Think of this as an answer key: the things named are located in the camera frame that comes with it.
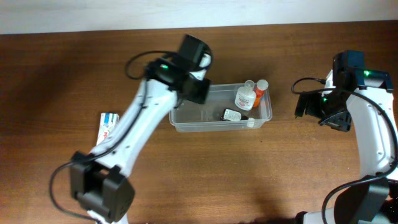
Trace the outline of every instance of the wooden table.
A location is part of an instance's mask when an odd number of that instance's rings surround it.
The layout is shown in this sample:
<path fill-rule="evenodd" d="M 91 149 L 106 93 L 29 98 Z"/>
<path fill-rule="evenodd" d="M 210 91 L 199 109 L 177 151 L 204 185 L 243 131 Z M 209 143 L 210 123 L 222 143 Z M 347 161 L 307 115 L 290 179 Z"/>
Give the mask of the wooden table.
<path fill-rule="evenodd" d="M 398 86 L 398 21 L 2 35 L 1 223 L 91 223 L 53 208 L 49 176 L 95 145 L 101 112 L 122 114 L 130 104 L 139 82 L 123 75 L 128 58 L 177 50 L 186 33 L 213 49 L 207 77 L 214 84 L 266 79 L 273 118 L 261 129 L 215 133 L 178 133 L 164 118 L 130 177 L 137 192 L 131 223 L 293 217 L 319 210 L 332 188 L 359 177 L 354 130 L 295 119 L 298 96 L 290 86 L 326 77 L 333 56 L 347 49 L 363 51 L 366 65 L 389 71 Z M 136 72 L 150 59 L 139 60 Z M 64 207 L 81 211 L 67 172 L 55 193 Z"/>

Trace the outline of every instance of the storage box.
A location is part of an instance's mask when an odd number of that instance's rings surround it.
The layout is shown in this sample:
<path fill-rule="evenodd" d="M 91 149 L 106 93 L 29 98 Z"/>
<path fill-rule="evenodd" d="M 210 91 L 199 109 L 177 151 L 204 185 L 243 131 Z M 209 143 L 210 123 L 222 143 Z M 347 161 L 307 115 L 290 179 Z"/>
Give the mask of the storage box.
<path fill-rule="evenodd" d="M 184 101 L 170 112 L 170 123 L 178 132 L 228 131 L 237 129 L 260 128 L 271 120 L 272 110 L 268 89 L 264 92 L 257 108 L 244 111 L 235 106 L 235 97 L 239 87 L 244 84 L 211 85 L 204 105 Z M 239 111 L 254 118 L 251 121 L 220 121 L 225 108 Z"/>

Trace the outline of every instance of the robotic arm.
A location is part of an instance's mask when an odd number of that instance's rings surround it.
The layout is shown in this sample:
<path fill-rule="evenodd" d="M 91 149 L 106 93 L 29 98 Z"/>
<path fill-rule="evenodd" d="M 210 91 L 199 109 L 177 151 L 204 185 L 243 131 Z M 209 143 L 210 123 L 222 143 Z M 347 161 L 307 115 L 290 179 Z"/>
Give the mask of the robotic arm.
<path fill-rule="evenodd" d="M 305 95 L 298 93 L 301 95 L 295 115 L 302 116 L 305 111 L 305 114 L 320 118 L 320 125 L 325 124 L 339 131 L 350 130 L 352 117 L 361 160 L 362 180 L 389 173 L 386 177 L 352 185 L 345 190 L 336 199 L 335 207 L 325 212 L 327 222 L 398 222 L 397 149 L 394 143 L 397 128 L 392 112 L 393 89 L 389 74 L 366 70 L 363 53 L 349 50 L 334 57 L 333 70 L 326 80 L 319 81 L 326 84 L 326 91 Z M 351 94 L 351 91 L 377 103 L 380 108 L 358 95 Z M 392 129 L 384 115 L 391 121 Z M 321 212 L 302 212 L 297 219 L 305 224 L 323 222 Z"/>
<path fill-rule="evenodd" d="M 128 224 L 126 212 L 135 193 L 127 178 L 141 149 L 179 101 L 204 104 L 210 86 L 204 76 L 210 65 L 210 48 L 192 36 L 185 36 L 178 53 L 148 64 L 145 80 L 117 128 L 89 155 L 75 153 L 72 161 L 76 164 L 70 167 L 71 195 L 91 217 L 103 224 Z"/>

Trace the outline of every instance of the dark bottle with white label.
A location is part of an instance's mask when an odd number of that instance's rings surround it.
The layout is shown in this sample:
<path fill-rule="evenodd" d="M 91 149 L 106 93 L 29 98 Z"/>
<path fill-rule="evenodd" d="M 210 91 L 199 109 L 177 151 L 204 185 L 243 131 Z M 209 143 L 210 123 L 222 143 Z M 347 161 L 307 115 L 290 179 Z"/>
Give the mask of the dark bottle with white label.
<path fill-rule="evenodd" d="M 221 121 L 243 121 L 248 120 L 249 118 L 238 111 L 231 110 L 229 108 L 225 108 L 223 111 L 223 115 L 221 115 Z"/>

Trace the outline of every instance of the white bottle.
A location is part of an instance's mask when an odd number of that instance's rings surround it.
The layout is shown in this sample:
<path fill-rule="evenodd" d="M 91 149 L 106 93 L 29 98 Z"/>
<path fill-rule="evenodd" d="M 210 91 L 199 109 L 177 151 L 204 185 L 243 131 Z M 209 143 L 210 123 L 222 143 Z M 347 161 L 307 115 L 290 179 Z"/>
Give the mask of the white bottle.
<path fill-rule="evenodd" d="M 235 105 L 242 110 L 251 110 L 256 100 L 256 93 L 253 91 L 254 82 L 248 80 L 244 83 L 244 86 L 238 89 L 238 93 L 235 98 Z"/>

